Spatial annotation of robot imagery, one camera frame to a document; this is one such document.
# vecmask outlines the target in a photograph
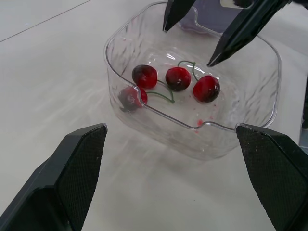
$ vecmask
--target red cherry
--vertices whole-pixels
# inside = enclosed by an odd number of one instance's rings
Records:
[[[173,91],[182,91],[191,83],[191,75],[182,67],[173,67],[166,73],[166,82]]]
[[[140,87],[151,89],[157,83],[157,71],[149,65],[138,65],[131,73],[133,81]]]
[[[139,87],[139,89],[142,101],[147,104],[148,95],[143,88]],[[118,98],[123,104],[125,111],[136,111],[138,108],[142,107],[141,102],[138,100],[138,93],[133,87],[127,87],[121,90]]]
[[[196,100],[203,103],[210,103],[218,97],[220,85],[218,80],[213,76],[204,76],[198,80],[192,92]]]

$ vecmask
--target clear plastic container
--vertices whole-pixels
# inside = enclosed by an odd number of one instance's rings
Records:
[[[239,144],[234,132],[237,123],[268,127],[273,122],[281,80],[280,57],[258,37],[230,59],[208,68],[219,35],[197,34],[179,26],[163,32],[165,7],[165,2],[147,6],[108,40],[105,61],[111,105],[122,122],[186,155],[205,160],[221,157]],[[174,104],[150,94],[144,104],[132,80],[133,68],[151,65],[158,71],[158,79],[165,81],[166,71],[181,60],[197,63],[198,78],[212,75],[219,79],[218,98],[212,103],[198,103],[192,96],[196,83],[192,77],[185,91],[174,93]],[[183,67],[192,72],[191,64],[184,63]],[[119,99],[127,87],[133,87],[138,96],[140,107],[133,112],[123,110]],[[154,90],[169,94],[160,84]]]

